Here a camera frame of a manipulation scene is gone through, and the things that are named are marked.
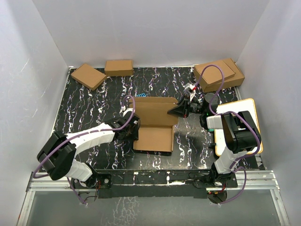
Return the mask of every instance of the flat cardboard box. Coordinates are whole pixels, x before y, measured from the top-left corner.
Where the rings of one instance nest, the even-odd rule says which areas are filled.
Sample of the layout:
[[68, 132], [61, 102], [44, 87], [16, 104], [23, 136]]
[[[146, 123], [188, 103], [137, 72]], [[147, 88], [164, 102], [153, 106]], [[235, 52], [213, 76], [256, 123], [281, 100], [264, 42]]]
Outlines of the flat cardboard box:
[[[236, 66], [235, 62], [231, 58], [224, 59], [223, 62], [225, 62], [227, 64], [227, 66], [229, 68], [231, 68], [232, 71], [235, 72], [235, 74], [233, 77], [228, 78], [227, 80], [224, 81], [224, 85], [223, 85], [222, 89], [226, 89], [226, 88], [230, 88], [230, 87], [234, 87], [234, 86], [240, 86], [245, 79], [245, 77], [242, 74], [242, 72], [240, 71], [240, 69]], [[206, 84], [202, 83], [202, 80], [201, 80], [200, 86], [201, 86], [203, 92], [207, 93], [207, 92], [216, 91], [221, 86], [221, 83], [222, 82], [216, 83], [211, 86], [206, 86]]]
[[174, 125], [178, 124], [178, 117], [167, 114], [167, 111], [177, 102], [174, 97], [135, 97], [135, 114], [140, 117], [140, 128], [134, 150], [173, 151]]
[[105, 63], [104, 71], [107, 76], [133, 75], [133, 61], [132, 60], [108, 60]]
[[[197, 79], [199, 79], [203, 69], [210, 64], [219, 66], [219, 68], [222, 70], [224, 74], [225, 80], [235, 75], [235, 72], [223, 60], [218, 60], [211, 63], [195, 65], [193, 72]], [[200, 83], [203, 83], [203, 85], [207, 87], [207, 86], [212, 86], [214, 84], [217, 84], [221, 81], [222, 81], [222, 77], [221, 77], [220, 70], [218, 70], [216, 67], [208, 67], [204, 71]]]
[[105, 74], [87, 64], [72, 72], [71, 77], [91, 90], [95, 90], [107, 78]]

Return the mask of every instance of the black marble surface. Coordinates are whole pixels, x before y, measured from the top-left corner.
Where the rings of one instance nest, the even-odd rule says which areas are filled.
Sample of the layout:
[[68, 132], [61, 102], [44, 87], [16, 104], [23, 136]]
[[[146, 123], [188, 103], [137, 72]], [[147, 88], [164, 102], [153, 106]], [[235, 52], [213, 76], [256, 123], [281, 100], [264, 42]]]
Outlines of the black marble surface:
[[[123, 97], [128, 94], [145, 93], [148, 97], [175, 97], [179, 100], [184, 85], [196, 82], [192, 71], [191, 67], [135, 68], [133, 76], [108, 77], [94, 91], [69, 75], [55, 130], [79, 132], [118, 116]], [[202, 99], [203, 96], [202, 90], [197, 89], [197, 97]], [[221, 90], [219, 97], [221, 103], [237, 100], [234, 88]], [[175, 127], [174, 151], [169, 156], [141, 153], [132, 149], [132, 142], [114, 141], [86, 150], [76, 158], [95, 169], [209, 169], [216, 159], [214, 150], [209, 148], [213, 136], [200, 126], [199, 117], [191, 114], [187, 119], [179, 118]], [[240, 165], [247, 169], [258, 168], [255, 157], [240, 161]]]

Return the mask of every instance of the white wall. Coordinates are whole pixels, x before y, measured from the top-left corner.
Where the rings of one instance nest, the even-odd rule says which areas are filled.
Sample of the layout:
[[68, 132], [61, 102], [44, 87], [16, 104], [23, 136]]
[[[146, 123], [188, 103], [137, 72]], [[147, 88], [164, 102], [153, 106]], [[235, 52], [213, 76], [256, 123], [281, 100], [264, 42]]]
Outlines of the white wall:
[[268, 0], [33, 0], [66, 63], [237, 60]]
[[31, 0], [0, 1], [0, 225], [15, 225], [68, 71]]
[[301, 2], [271, 1], [244, 48], [240, 91], [255, 99], [264, 164], [274, 170], [288, 217], [300, 225]]

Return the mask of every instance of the floor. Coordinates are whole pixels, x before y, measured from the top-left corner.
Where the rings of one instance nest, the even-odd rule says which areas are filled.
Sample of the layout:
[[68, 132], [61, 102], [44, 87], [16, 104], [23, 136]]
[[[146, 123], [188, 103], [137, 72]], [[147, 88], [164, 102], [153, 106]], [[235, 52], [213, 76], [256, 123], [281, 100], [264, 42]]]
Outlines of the floor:
[[[234, 196], [237, 191], [229, 191]], [[245, 190], [221, 207], [192, 197], [98, 199], [86, 208], [72, 192], [39, 192], [27, 226], [280, 226], [269, 190]]]
[[[187, 82], [195, 83], [193, 68], [135, 68], [133, 76], [108, 77], [96, 90], [91, 91], [76, 82], [69, 71], [63, 99], [55, 123], [55, 130], [73, 133], [97, 126], [120, 114], [125, 95], [141, 93], [148, 97], [175, 97], [180, 99]], [[204, 93], [197, 89], [197, 96]], [[221, 90], [220, 103], [236, 101], [234, 88]], [[201, 128], [198, 116], [179, 119], [175, 128], [174, 151], [170, 156], [163, 153], [141, 153], [132, 149], [132, 142], [115, 141], [82, 152], [77, 160], [87, 162], [95, 169], [210, 169], [215, 154], [209, 148], [213, 134]], [[256, 158], [240, 161], [247, 169], [258, 169]]]

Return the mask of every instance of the blue object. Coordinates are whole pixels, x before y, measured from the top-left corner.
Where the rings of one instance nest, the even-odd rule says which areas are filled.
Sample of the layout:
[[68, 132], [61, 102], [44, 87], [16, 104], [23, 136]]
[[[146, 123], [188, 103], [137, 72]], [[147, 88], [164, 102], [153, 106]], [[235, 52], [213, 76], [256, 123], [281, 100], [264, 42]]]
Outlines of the blue object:
[[141, 94], [136, 95], [136, 97], [146, 97], [146, 95], [145, 95], [145, 93], [141, 93]]

